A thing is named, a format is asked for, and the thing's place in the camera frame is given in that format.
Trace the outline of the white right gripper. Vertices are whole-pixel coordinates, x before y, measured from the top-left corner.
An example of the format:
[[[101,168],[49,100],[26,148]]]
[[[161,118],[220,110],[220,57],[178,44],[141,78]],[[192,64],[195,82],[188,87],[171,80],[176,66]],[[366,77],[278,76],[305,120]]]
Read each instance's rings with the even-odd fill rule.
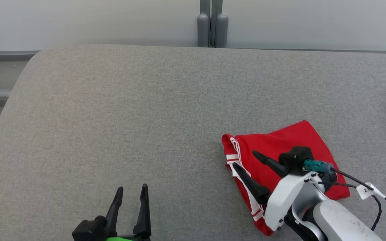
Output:
[[[260,163],[268,166],[274,173],[282,179],[271,194],[271,191],[266,186],[256,182],[247,171],[237,163],[233,163],[237,175],[246,187],[253,198],[259,205],[267,205],[264,212],[264,220],[266,225],[276,231],[281,226],[281,219],[285,217],[294,200],[300,193],[306,180],[312,177],[312,172],[307,172],[304,176],[288,174],[285,166],[279,162],[259,153],[256,150],[252,151],[254,157]]]

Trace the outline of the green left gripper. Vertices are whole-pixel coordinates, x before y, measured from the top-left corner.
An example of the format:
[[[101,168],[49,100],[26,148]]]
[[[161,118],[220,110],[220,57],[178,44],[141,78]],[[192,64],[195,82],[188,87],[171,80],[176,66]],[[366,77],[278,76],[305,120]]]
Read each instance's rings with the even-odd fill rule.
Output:
[[[106,215],[106,232],[108,237],[106,241],[150,241],[151,237],[151,219],[149,207],[149,192],[147,184],[143,184],[141,188],[140,201],[137,223],[133,228],[133,235],[118,235],[116,232],[119,208],[122,205],[124,188],[120,186],[112,204]]]

